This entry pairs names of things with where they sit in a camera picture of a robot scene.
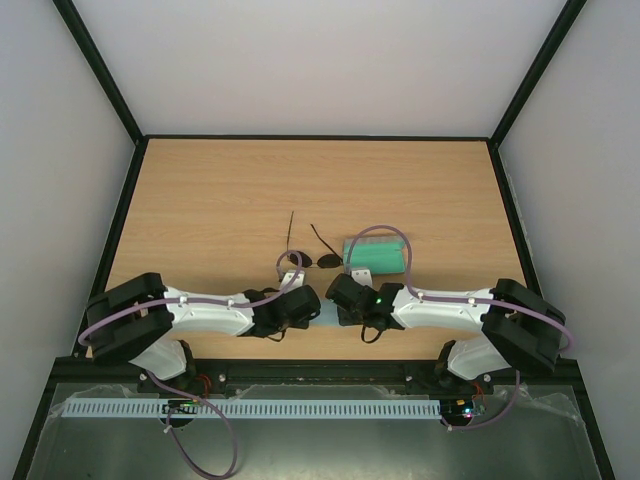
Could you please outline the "light blue cleaning cloth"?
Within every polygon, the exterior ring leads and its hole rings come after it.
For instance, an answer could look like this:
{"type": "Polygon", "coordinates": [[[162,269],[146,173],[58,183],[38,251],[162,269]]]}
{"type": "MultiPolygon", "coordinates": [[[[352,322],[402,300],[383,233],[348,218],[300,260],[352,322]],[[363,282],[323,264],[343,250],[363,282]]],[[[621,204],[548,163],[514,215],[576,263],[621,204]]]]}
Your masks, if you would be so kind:
{"type": "Polygon", "coordinates": [[[309,325],[313,327],[340,327],[338,307],[329,300],[321,300],[319,313],[310,320],[309,325]]]}

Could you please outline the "black round sunglasses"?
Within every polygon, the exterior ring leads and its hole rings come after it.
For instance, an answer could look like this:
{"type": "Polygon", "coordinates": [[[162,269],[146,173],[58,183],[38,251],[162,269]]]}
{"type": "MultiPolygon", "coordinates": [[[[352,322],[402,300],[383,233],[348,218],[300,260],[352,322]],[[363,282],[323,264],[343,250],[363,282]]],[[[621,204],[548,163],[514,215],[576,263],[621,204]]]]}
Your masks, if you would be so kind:
{"type": "Polygon", "coordinates": [[[287,260],[293,265],[323,270],[343,266],[343,257],[337,248],[323,237],[314,223],[303,226],[302,221],[296,219],[294,210],[289,214],[285,246],[291,250],[287,260]]]}

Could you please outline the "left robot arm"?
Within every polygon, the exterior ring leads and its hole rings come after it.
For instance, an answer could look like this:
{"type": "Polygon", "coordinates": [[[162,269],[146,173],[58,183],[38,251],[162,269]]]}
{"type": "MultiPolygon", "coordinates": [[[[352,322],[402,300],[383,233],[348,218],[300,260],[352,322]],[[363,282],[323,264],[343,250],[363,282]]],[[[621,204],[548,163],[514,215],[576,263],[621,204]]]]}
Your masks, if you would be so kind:
{"type": "Polygon", "coordinates": [[[197,373],[182,334],[272,339],[290,328],[307,329],[320,311],[302,273],[287,273],[277,290],[216,296],[167,286],[160,274],[149,272],[90,299],[78,343],[99,365],[130,363],[163,382],[188,382],[197,373]]]}

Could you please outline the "grey glasses case green inside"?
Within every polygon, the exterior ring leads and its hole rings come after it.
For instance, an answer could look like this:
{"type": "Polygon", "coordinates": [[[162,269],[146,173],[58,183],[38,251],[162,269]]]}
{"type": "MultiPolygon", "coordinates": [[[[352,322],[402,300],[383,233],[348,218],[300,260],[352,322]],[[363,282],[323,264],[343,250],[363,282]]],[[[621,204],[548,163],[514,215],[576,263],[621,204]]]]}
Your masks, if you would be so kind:
{"type": "Polygon", "coordinates": [[[362,237],[350,257],[351,269],[367,268],[372,275],[405,272],[405,242],[397,235],[362,237]]]}

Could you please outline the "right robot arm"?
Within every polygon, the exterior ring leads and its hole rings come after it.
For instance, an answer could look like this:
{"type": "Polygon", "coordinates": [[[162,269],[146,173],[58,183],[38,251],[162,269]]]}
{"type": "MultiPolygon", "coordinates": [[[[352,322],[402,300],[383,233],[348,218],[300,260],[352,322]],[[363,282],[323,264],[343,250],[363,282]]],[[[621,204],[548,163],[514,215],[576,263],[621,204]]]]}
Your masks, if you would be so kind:
{"type": "Polygon", "coordinates": [[[325,297],[336,305],[345,326],[360,325],[379,334],[431,327],[473,333],[472,339],[446,342],[438,357],[434,376],[450,392],[507,368],[550,375],[562,342],[569,339],[565,315],[512,279],[500,279],[492,288],[455,292],[402,283],[374,289],[354,274],[342,273],[325,297]]]}

